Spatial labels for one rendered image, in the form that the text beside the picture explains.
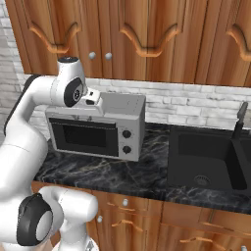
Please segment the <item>black tap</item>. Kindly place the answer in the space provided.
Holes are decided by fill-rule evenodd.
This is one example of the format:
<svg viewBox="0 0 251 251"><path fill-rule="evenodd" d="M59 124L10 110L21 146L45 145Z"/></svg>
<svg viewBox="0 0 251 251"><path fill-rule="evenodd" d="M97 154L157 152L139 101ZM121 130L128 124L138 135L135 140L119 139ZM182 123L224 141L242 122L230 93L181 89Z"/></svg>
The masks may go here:
<svg viewBox="0 0 251 251"><path fill-rule="evenodd" d="M231 136L232 139L238 139L241 134L242 128L244 126L244 117L245 117L247 108L248 108L248 103L243 102L237 113L238 121L235 124L234 130Z"/></svg>

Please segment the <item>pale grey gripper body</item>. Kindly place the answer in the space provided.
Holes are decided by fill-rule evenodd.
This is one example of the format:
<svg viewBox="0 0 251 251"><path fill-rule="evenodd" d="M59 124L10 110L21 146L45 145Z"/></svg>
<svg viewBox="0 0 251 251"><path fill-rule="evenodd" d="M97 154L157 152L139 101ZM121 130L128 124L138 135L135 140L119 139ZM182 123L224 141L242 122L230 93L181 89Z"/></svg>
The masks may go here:
<svg viewBox="0 0 251 251"><path fill-rule="evenodd" d="M104 106L104 101L103 101L102 96L99 96L98 102L96 104L96 109L97 109L97 111L99 112L99 114L101 116L104 115L104 113L105 113L105 106Z"/></svg>

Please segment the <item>black sink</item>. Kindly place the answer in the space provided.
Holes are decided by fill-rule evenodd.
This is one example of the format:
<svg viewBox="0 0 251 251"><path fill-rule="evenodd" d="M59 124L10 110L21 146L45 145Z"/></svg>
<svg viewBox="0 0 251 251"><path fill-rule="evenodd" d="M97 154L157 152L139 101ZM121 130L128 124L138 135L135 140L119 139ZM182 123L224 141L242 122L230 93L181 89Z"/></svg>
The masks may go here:
<svg viewBox="0 0 251 251"><path fill-rule="evenodd" d="M184 185L251 196L251 138L230 130L172 125L168 185Z"/></svg>

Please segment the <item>wooden drawer front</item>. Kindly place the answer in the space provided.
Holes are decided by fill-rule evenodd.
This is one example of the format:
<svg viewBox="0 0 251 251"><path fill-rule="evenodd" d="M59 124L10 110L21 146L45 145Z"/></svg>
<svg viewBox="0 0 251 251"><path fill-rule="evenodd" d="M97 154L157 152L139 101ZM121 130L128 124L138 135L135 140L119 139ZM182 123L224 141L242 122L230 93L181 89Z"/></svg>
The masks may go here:
<svg viewBox="0 0 251 251"><path fill-rule="evenodd" d="M161 223L251 239L251 216L165 202Z"/></svg>
<svg viewBox="0 0 251 251"><path fill-rule="evenodd" d="M128 214L141 215L144 217L160 217L163 202L159 200L109 193L104 191L92 191L97 197L99 207L107 210L118 210ZM123 200L128 200L128 205L123 206Z"/></svg>

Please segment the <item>wooden carved wall cupboard door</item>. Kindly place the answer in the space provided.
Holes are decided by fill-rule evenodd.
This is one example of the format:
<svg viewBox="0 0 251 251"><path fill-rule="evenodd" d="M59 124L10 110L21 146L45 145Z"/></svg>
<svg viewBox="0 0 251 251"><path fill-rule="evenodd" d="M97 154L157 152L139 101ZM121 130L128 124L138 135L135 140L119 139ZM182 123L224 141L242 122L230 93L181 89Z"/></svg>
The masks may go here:
<svg viewBox="0 0 251 251"><path fill-rule="evenodd" d="M251 88L251 0L209 0L196 83Z"/></svg>
<svg viewBox="0 0 251 251"><path fill-rule="evenodd" d="M206 7L207 0L98 0L103 77L194 82Z"/></svg>
<svg viewBox="0 0 251 251"><path fill-rule="evenodd" d="M57 60L71 56L80 59L86 76L102 75L97 0L5 2L25 73L54 75Z"/></svg>

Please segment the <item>wooden base cupboard door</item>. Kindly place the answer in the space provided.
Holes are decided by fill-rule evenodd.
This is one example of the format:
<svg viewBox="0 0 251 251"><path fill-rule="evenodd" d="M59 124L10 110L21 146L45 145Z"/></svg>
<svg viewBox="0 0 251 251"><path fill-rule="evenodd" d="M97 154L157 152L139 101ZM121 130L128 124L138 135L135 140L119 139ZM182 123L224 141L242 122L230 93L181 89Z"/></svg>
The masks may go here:
<svg viewBox="0 0 251 251"><path fill-rule="evenodd" d="M102 223L97 222L98 216L103 217ZM159 217L100 209L92 222L91 235L100 251L157 251Z"/></svg>
<svg viewBox="0 0 251 251"><path fill-rule="evenodd" d="M161 224L157 251L251 251L251 239Z"/></svg>

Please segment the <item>grey microwave oven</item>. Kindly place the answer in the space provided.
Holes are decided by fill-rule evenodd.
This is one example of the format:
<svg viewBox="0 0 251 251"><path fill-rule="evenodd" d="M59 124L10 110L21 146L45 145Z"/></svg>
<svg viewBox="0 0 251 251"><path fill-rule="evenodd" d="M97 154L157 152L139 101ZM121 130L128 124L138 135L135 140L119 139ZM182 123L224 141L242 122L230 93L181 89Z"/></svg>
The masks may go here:
<svg viewBox="0 0 251 251"><path fill-rule="evenodd" d="M120 160L139 160L145 133L144 95L101 92L103 111L84 98L72 108L53 107L45 115L55 150Z"/></svg>

